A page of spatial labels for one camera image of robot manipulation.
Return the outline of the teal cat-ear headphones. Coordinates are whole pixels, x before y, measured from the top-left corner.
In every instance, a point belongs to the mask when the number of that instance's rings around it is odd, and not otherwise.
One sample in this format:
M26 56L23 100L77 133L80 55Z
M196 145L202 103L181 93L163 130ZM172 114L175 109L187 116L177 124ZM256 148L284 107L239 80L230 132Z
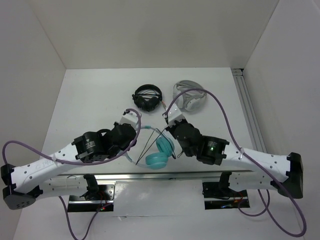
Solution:
M164 130L150 125L143 125L141 129L149 130L151 134L137 158L132 159L128 153L124 154L131 164L143 169L160 170L167 166L170 158L177 158L175 144Z

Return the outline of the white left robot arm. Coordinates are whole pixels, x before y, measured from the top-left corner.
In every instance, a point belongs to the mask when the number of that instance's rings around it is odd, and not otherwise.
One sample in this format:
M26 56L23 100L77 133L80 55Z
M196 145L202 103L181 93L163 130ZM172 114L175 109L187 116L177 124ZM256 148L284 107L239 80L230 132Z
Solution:
M135 137L135 127L116 123L111 130L88 131L63 149L33 163L24 166L5 164L0 168L5 184L3 200L11 210L23 209L37 200L55 196L72 195L92 200L100 191L93 174L71 177L61 174L114 159Z

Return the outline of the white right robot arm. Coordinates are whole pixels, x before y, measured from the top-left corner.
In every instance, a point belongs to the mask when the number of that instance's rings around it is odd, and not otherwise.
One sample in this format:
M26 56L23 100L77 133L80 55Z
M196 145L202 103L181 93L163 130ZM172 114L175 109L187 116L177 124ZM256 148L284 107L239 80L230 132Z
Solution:
M203 135L186 120L168 125L166 131L178 141L187 157L206 165L237 167L250 175L223 172L218 190L223 196L248 189L276 190L284 197L303 198L303 162L300 154L268 154L237 147L225 139Z

